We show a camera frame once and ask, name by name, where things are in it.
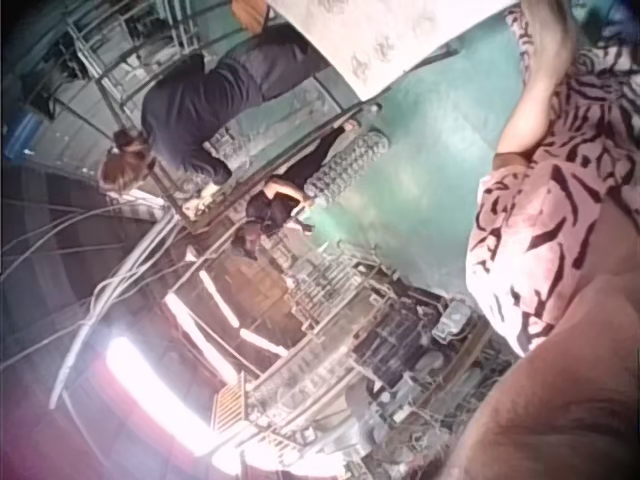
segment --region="person in black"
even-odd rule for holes
[[[327,68],[327,61],[290,25],[268,27],[229,50],[205,73],[194,54],[147,92],[142,131],[114,134],[98,173],[103,190],[124,193],[142,183],[155,157],[223,185],[231,170],[202,144],[243,111],[277,98]]]
[[[256,260],[256,250],[262,235],[270,237],[283,227],[302,231],[305,235],[313,232],[313,227],[295,216],[298,207],[310,208],[313,199],[304,193],[304,186],[322,167],[333,144],[346,131],[358,128],[355,120],[334,128],[326,134],[318,145],[280,175],[272,175],[262,190],[247,202],[246,222],[238,229],[231,241],[234,253]]]

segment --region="blue container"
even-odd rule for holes
[[[21,108],[3,139],[2,158],[11,164],[20,164],[26,157],[25,150],[33,145],[44,119],[27,108]]]

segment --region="black clothing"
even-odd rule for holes
[[[222,185],[231,171],[202,144],[244,110],[287,93],[326,66],[293,27],[267,28],[229,50],[208,73],[201,54],[171,70],[144,97],[142,129],[162,160]]]
[[[338,127],[322,137],[316,148],[302,157],[296,163],[287,168],[281,175],[273,175],[267,180],[279,178],[294,184],[300,190],[304,189],[309,179],[322,167],[329,150],[338,137],[344,133],[344,127]],[[289,195],[277,193],[273,199],[269,199],[264,190],[260,190],[247,202],[246,217],[248,220],[256,220],[262,224],[262,233],[273,235],[280,230],[291,217],[291,212],[300,205],[300,202]]]

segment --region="woman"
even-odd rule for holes
[[[524,358],[443,479],[640,478],[640,70],[620,44],[574,57],[568,3],[507,15],[527,85],[481,183],[467,280]]]
[[[256,260],[255,252],[262,235],[272,236],[283,227],[311,235],[313,227],[301,222],[292,213],[299,206],[313,206],[313,200],[304,193],[305,184],[320,170],[336,140],[343,133],[358,127],[355,120],[348,120],[325,135],[311,153],[291,165],[284,173],[269,178],[262,190],[247,202],[247,221],[236,233],[231,242],[232,248]]]
[[[328,66],[293,27],[277,25],[227,52],[207,73],[189,56],[146,93],[142,131],[120,130],[98,173],[104,191],[125,193],[142,183],[155,158],[223,185],[231,170],[202,144],[243,111],[277,98]]]

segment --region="green floor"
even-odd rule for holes
[[[375,244],[412,283],[448,294],[465,294],[478,180],[521,89],[517,46],[501,16],[460,42],[459,55],[383,97],[376,126],[391,150],[339,203],[312,213],[317,240]]]

